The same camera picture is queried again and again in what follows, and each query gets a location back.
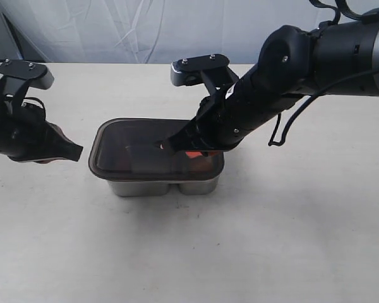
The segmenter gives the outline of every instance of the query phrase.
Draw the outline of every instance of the stainless steel container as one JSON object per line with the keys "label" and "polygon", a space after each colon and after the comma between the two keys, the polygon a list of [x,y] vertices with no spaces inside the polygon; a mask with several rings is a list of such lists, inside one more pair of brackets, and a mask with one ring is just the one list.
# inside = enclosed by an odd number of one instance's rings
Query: stainless steel container
{"label": "stainless steel container", "polygon": [[110,120],[99,128],[88,165],[122,197],[161,196],[177,184],[183,194],[208,194],[224,167],[220,153],[194,157],[170,155],[155,144],[179,131],[187,121],[165,119]]}

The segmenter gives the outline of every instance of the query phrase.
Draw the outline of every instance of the white table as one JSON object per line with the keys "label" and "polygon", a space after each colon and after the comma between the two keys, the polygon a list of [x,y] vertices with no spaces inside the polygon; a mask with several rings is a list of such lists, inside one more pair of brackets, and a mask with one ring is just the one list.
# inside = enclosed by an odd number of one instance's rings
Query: white table
{"label": "white table", "polygon": [[85,149],[0,155],[0,302],[379,303],[379,98],[319,99],[282,148],[271,121],[208,196],[122,199],[88,169],[98,127],[189,119],[206,89],[173,87],[168,65],[48,65],[53,87],[30,95]]}

